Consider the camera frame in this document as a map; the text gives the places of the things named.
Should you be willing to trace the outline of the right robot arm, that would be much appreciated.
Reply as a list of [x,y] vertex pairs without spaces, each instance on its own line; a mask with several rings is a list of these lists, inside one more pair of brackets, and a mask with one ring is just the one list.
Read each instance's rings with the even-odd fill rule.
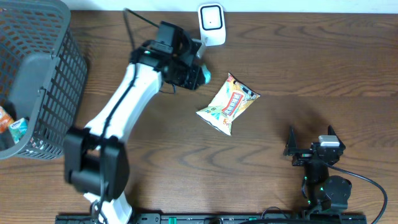
[[340,160],[346,146],[331,126],[328,134],[320,135],[307,149],[297,146],[293,128],[285,145],[284,155],[292,157],[293,166],[304,168],[302,195],[308,207],[300,212],[302,218],[315,215],[339,216],[348,208],[352,183],[341,176],[330,175],[329,169]]

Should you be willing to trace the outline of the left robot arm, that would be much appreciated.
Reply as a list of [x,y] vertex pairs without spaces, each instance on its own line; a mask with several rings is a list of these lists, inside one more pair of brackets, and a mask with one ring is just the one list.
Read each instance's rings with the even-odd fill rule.
[[124,78],[106,106],[84,128],[72,126],[63,143],[65,181],[90,200],[89,215],[59,215],[56,223],[128,223],[132,207],[125,146],[144,108],[164,83],[196,90],[211,74],[199,65],[208,39],[181,27],[158,25],[157,36],[134,47]]

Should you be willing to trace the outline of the teal wipes packet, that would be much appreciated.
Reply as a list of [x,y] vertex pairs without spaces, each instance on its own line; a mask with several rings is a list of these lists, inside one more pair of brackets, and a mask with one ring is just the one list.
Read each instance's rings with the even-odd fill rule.
[[203,64],[201,66],[201,70],[202,70],[202,74],[203,74],[203,78],[204,78],[204,84],[209,84],[209,82],[211,80],[211,72],[208,70],[208,68],[205,64]]

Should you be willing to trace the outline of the yellow snack bag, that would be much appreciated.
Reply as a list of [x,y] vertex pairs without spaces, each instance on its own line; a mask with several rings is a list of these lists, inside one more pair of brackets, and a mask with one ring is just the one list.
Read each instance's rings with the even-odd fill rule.
[[230,136],[233,121],[259,97],[260,94],[228,73],[228,78],[211,103],[196,114],[218,131]]

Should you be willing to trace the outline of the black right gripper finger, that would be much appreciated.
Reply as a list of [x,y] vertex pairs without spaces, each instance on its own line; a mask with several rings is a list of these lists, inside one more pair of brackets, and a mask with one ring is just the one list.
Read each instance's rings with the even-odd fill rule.
[[289,136],[288,140],[286,142],[283,155],[284,156],[293,156],[297,152],[297,143],[295,140],[295,134],[294,134],[294,129],[291,126],[289,128]]
[[339,147],[341,150],[345,150],[346,146],[343,141],[338,137],[332,125],[328,126],[328,135],[330,136],[330,141],[327,143],[328,146],[331,147]]

